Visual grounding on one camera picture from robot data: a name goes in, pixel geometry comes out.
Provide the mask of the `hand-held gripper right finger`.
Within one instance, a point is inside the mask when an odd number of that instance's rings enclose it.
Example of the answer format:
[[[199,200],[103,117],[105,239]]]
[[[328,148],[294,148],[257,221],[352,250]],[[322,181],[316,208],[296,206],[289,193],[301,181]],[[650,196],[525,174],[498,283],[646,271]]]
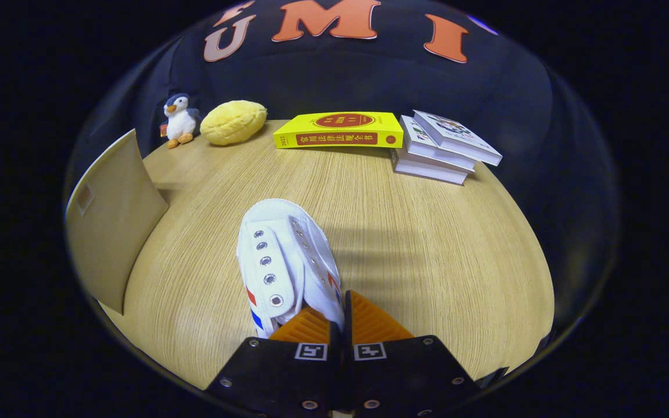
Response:
[[[438,417],[480,392],[443,342],[346,292],[343,402],[355,417]]]

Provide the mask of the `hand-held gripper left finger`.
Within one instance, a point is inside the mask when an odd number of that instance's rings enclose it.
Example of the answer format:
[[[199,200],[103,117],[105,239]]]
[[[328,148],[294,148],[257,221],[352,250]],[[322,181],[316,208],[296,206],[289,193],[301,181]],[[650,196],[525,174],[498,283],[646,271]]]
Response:
[[[244,339],[206,393],[246,417],[330,417],[339,349],[337,323],[305,307],[270,337]]]

